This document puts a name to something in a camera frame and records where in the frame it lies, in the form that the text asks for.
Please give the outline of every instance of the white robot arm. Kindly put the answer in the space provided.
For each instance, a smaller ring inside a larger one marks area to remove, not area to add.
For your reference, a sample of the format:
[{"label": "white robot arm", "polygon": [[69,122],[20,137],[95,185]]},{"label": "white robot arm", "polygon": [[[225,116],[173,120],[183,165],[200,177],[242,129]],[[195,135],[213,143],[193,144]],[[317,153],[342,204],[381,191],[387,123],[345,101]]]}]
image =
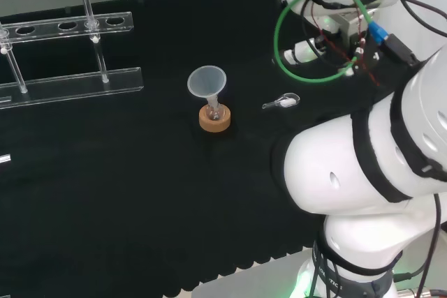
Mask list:
[{"label": "white robot arm", "polygon": [[[393,3],[382,0],[381,7]],[[301,6],[293,10],[299,13]],[[317,15],[340,11],[352,9],[314,9]],[[376,103],[361,118],[348,115],[328,121],[296,135],[289,145],[284,177],[291,197],[306,211],[328,215],[322,234],[325,243],[351,266],[384,269],[406,245],[432,229],[435,193],[441,200],[441,221],[447,221],[446,60],[443,47],[401,91]],[[366,151],[361,145],[365,142]],[[413,154],[427,164],[415,163]],[[306,262],[298,278],[311,278],[303,274],[312,275],[315,264],[313,259]],[[327,274],[335,270],[334,264],[329,262]],[[319,267],[319,273],[325,273]],[[344,283],[360,286],[385,283],[390,276],[387,271],[367,275],[368,271],[359,274],[340,266],[338,272]],[[297,288],[309,294],[308,285]],[[345,290],[339,296],[352,297]],[[375,293],[379,298],[398,297],[394,284]],[[334,288],[330,295],[336,295]],[[326,297],[321,276],[316,296]],[[293,297],[302,297],[302,292],[295,291]]]}]

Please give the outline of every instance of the red wire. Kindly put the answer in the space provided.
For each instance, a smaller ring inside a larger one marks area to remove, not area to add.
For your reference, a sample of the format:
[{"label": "red wire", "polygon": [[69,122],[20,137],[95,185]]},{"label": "red wire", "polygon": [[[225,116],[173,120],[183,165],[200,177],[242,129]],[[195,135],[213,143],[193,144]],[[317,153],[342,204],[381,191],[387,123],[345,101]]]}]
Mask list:
[{"label": "red wire", "polygon": [[[316,26],[316,28],[320,31],[320,34],[323,36],[324,40],[326,41],[326,43],[336,52],[338,52],[339,54],[341,54],[345,59],[347,59],[349,62],[351,62],[351,59],[348,57],[348,55],[346,55],[346,53],[339,49],[331,40],[328,39],[328,37],[324,34],[323,30],[320,28],[320,26],[316,23],[315,17],[314,17],[314,2],[312,2],[312,6],[311,6],[311,16],[312,19],[314,21],[314,24]],[[357,10],[357,16],[358,16],[358,38],[359,38],[359,42],[360,42],[360,47],[363,49],[363,45],[362,45],[362,31],[360,29],[360,23],[361,23],[361,19],[360,19],[360,12],[358,7],[356,6],[356,10]],[[368,72],[369,77],[371,78],[371,81],[373,83],[375,83],[376,86],[379,86],[380,84],[377,82],[376,78],[374,77],[374,75],[371,73],[371,71],[369,71],[366,67],[365,62],[363,61],[363,53],[360,55],[360,60],[357,60],[356,63],[361,63],[363,70]]]},{"label": "red wire", "polygon": [[348,60],[348,62],[351,62],[351,59],[348,57],[348,55],[346,55],[346,53],[343,50],[339,49],[331,40],[329,40],[328,37],[323,33],[323,30],[320,28],[320,26],[316,23],[316,20],[315,20],[315,17],[314,17],[314,4],[315,3],[312,2],[312,6],[311,6],[310,12],[311,12],[312,19],[314,21],[314,24],[315,24],[316,28],[318,28],[318,30],[320,31],[320,34],[323,36],[323,38],[326,41],[326,43],[328,45],[330,45],[333,50],[335,50],[336,52],[341,54],[345,59]]},{"label": "red wire", "polygon": [[362,18],[360,16],[360,10],[359,10],[358,6],[356,6],[356,10],[357,10],[357,17],[358,17],[358,39],[359,39],[360,49],[362,50],[362,53],[360,55],[360,62],[362,64],[363,70],[368,72],[369,78],[371,78],[372,82],[375,83],[376,86],[379,86],[380,85],[379,82],[377,82],[376,78],[371,73],[371,71],[368,70],[368,68],[366,67],[366,63],[363,60],[364,53],[365,53],[365,43],[362,42],[362,30],[360,28],[360,26],[362,24]]}]

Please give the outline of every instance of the green cable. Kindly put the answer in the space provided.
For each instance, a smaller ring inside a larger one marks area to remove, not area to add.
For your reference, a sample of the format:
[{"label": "green cable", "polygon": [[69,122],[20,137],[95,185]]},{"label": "green cable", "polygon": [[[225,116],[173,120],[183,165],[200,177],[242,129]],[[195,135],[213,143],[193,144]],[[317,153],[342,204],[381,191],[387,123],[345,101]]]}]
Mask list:
[{"label": "green cable", "polygon": [[[281,61],[281,57],[279,56],[279,48],[278,48],[279,31],[281,30],[282,23],[284,22],[284,19],[286,18],[287,13],[291,10],[292,7],[294,7],[294,5],[296,5],[300,1],[302,1],[302,0],[292,0],[289,3],[289,5],[287,5],[287,7],[285,7],[285,9],[283,9],[281,14],[279,15],[276,27],[274,28],[274,36],[273,36],[274,58],[275,58],[276,62],[278,63],[279,67],[285,72],[285,74],[287,74],[289,77],[292,77],[294,80],[299,80],[301,82],[312,83],[312,84],[326,83],[326,82],[336,80],[337,78],[340,78],[341,76],[346,74],[347,70],[350,69],[352,67],[352,65],[357,61],[356,57],[353,57],[351,62],[349,62],[345,68],[341,69],[335,75],[325,77],[325,78],[315,78],[315,79],[300,77],[300,76],[296,75],[295,73],[292,73],[285,67],[285,65]],[[365,17],[368,24],[370,22],[372,22],[372,18],[368,14],[368,11],[367,11],[365,5],[363,5],[362,1],[361,0],[354,0],[354,1],[357,4],[357,6],[359,7],[360,12],[362,12],[362,14]]]}]

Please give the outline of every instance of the black cable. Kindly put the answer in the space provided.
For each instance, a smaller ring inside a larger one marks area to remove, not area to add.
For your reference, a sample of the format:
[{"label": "black cable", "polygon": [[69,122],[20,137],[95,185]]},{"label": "black cable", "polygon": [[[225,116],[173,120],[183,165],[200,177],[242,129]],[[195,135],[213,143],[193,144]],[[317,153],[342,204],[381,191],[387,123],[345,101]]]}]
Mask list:
[{"label": "black cable", "polygon": [[447,33],[444,33],[443,31],[440,31],[437,28],[434,28],[433,26],[430,26],[428,23],[426,23],[424,20],[422,20],[414,11],[411,9],[411,7],[408,5],[408,3],[405,0],[400,0],[402,2],[402,5],[405,7],[406,11],[416,20],[419,22],[422,26],[424,26],[429,31],[432,31],[433,33],[439,34],[440,36],[443,36],[447,38]]},{"label": "black cable", "polygon": [[422,290],[425,285],[425,280],[427,279],[428,269],[430,268],[430,264],[432,263],[432,258],[434,254],[434,250],[436,249],[436,245],[438,243],[439,232],[441,230],[441,202],[439,200],[439,195],[436,193],[434,196],[434,206],[436,207],[436,223],[434,224],[432,242],[430,243],[430,248],[428,249],[427,259],[425,261],[424,272],[422,274],[422,278],[419,283],[418,293],[416,298],[420,298],[422,294]]},{"label": "black cable", "polygon": [[305,0],[305,3],[302,5],[301,12],[300,12],[301,28],[302,28],[303,34],[305,35],[306,42],[309,45],[310,49],[312,49],[312,52],[314,52],[314,54],[318,57],[318,59],[320,61],[322,61],[324,64],[327,64],[328,66],[330,66],[332,68],[340,69],[341,67],[344,66],[344,64],[333,64],[333,63],[330,63],[329,61],[324,59],[323,56],[321,56],[320,52],[315,48],[315,46],[312,44],[312,42],[310,42],[309,34],[307,33],[306,22],[305,22],[306,21],[306,19],[305,19],[305,9],[306,9],[306,6],[307,6],[307,4],[309,2],[310,2],[310,0]]},{"label": "black cable", "polygon": [[340,275],[338,274],[337,265],[333,262],[332,265],[334,266],[335,271],[335,280],[337,281],[337,292],[335,293],[334,298],[338,298],[340,295]]},{"label": "black cable", "polygon": [[447,290],[430,290],[432,297],[447,297]]},{"label": "black cable", "polygon": [[394,283],[399,283],[402,281],[407,281],[409,279],[412,279],[413,277],[416,277],[417,275],[419,275],[424,270],[424,268],[425,268],[425,262],[415,272],[405,272],[403,274],[394,274],[393,281],[394,281]]},{"label": "black cable", "polygon": [[320,260],[321,260],[321,253],[318,253],[318,255],[316,256],[314,277],[312,279],[312,284],[310,285],[310,292],[308,298],[314,298],[316,280],[318,279],[318,269],[320,267]]},{"label": "black cable", "polygon": [[324,272],[325,272],[325,286],[326,286],[326,298],[330,298],[330,288],[329,288],[329,267],[328,259],[324,258]]},{"label": "black cable", "polygon": [[417,6],[420,6],[420,7],[426,8],[432,12],[435,12],[435,13],[441,15],[442,17],[444,17],[446,20],[447,20],[447,13],[443,12],[442,10],[440,10],[434,6],[423,3],[422,1],[419,1],[419,0],[400,0],[400,1],[402,2],[402,5],[404,5],[405,9],[409,12],[409,14],[416,21],[418,21],[421,25],[423,25],[425,28],[429,29],[430,31],[433,31],[434,33],[437,33],[441,36],[447,37],[447,33],[430,26],[428,23],[424,22],[419,16],[417,16],[417,14],[415,14],[413,12],[413,10],[408,6],[407,2],[414,3]]}]

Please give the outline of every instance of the test tube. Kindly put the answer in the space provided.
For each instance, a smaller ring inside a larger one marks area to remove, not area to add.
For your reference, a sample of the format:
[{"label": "test tube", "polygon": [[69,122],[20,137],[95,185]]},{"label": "test tube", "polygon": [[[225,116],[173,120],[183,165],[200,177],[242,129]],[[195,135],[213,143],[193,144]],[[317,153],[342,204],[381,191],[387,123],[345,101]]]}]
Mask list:
[{"label": "test tube", "polygon": [[28,92],[28,89],[25,84],[25,81],[23,80],[19,65],[17,64],[17,61],[15,60],[14,53],[13,53],[13,45],[10,43],[8,37],[9,37],[9,32],[7,30],[5,30],[0,23],[0,52],[3,55],[6,55],[6,57],[8,58],[9,66],[11,67],[11,70],[13,71],[13,75],[14,75],[15,81],[17,82],[17,85],[19,86],[20,92],[25,94],[26,92]]},{"label": "test tube", "polygon": [[90,40],[95,49],[96,60],[98,62],[99,72],[104,83],[108,83],[107,69],[105,67],[103,48],[101,47],[101,35],[98,31],[98,21],[95,20],[93,10],[91,9],[90,0],[82,0],[84,2],[85,15],[87,16],[87,28],[93,33],[90,34]]}]

